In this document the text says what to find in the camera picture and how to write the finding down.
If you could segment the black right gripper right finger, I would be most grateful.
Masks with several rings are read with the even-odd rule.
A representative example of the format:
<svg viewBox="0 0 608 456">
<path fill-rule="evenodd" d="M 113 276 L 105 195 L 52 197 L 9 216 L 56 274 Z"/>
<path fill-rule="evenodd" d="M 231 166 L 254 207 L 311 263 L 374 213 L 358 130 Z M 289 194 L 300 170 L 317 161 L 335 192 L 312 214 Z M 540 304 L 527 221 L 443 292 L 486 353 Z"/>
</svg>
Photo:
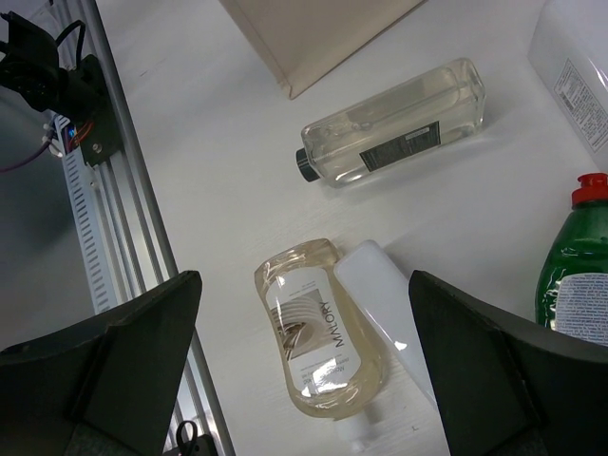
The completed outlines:
<svg viewBox="0 0 608 456">
<path fill-rule="evenodd" d="M 606 348 L 428 272 L 408 293 L 451 454 L 606 454 Z"/>
</svg>

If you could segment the beige canvas tote bag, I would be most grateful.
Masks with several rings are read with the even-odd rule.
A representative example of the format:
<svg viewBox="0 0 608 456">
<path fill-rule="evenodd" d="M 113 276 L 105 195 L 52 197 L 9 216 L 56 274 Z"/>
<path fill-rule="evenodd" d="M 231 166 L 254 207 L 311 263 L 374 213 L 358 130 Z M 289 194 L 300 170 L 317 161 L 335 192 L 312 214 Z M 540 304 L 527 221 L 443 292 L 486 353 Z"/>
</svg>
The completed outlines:
<svg viewBox="0 0 608 456">
<path fill-rule="evenodd" d="M 221 5 L 293 100 L 421 3 L 228 0 Z"/>
</svg>

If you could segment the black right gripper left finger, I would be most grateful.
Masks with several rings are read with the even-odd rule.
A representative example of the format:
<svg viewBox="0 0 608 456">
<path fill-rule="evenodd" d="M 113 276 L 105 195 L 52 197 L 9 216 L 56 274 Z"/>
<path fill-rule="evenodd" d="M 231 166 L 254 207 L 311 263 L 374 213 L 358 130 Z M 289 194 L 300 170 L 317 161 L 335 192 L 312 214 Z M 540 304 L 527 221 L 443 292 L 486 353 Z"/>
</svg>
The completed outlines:
<svg viewBox="0 0 608 456">
<path fill-rule="evenodd" d="M 129 302 L 1 352 L 4 455 L 160 455 L 202 280 L 185 271 Z"/>
</svg>

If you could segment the green dish soap bottle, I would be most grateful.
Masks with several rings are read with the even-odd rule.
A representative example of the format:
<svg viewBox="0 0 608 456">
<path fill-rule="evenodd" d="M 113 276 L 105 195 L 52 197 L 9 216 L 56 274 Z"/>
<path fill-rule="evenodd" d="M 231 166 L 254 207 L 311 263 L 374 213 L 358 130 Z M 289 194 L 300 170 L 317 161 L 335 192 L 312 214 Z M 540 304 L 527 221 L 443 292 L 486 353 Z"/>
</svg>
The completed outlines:
<svg viewBox="0 0 608 456">
<path fill-rule="evenodd" d="M 607 345 L 607 175 L 578 177 L 571 211 L 542 266 L 535 296 L 541 326 Z"/>
</svg>

